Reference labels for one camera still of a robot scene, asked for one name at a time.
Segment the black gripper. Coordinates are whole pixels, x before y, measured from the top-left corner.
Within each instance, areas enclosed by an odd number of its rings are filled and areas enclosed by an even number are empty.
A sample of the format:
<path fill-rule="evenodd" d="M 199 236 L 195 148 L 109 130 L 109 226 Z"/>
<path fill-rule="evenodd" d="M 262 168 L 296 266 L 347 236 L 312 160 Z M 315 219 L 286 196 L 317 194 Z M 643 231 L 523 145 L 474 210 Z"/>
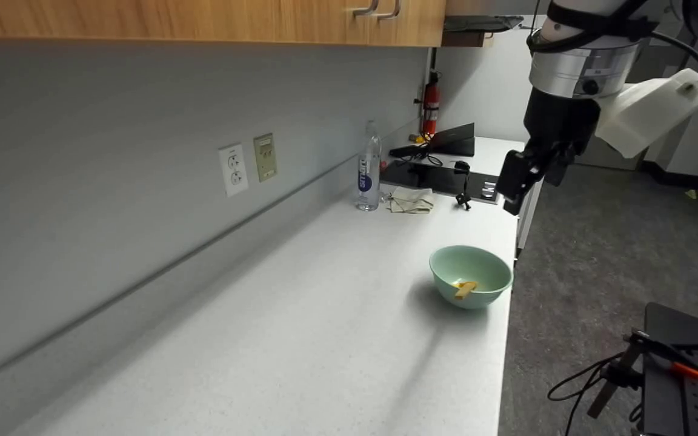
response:
<path fill-rule="evenodd" d="M 589 145 L 599 113 L 593 99 L 565 99 L 531 88 L 523 115 L 525 148 L 504 156 L 497 180 L 507 212 L 515 214 L 537 180 L 558 187 L 565 179 L 566 167 Z"/>

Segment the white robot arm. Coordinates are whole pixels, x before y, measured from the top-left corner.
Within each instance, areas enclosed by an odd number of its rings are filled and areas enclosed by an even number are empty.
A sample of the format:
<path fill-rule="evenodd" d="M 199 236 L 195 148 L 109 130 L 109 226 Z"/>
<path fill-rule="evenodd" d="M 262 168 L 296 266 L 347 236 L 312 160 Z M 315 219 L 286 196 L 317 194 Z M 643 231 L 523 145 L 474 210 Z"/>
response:
<path fill-rule="evenodd" d="M 672 0 L 682 27 L 698 39 L 698 0 Z M 523 115 L 529 139 L 504 156 L 497 191 L 515 214 L 537 184 L 559 184 L 590 138 L 623 156 L 636 156 L 656 138 L 698 111 L 698 70 L 629 81 L 639 44 L 666 41 L 698 50 L 658 30 L 653 0 L 549 0 L 531 50 L 531 96 Z"/>

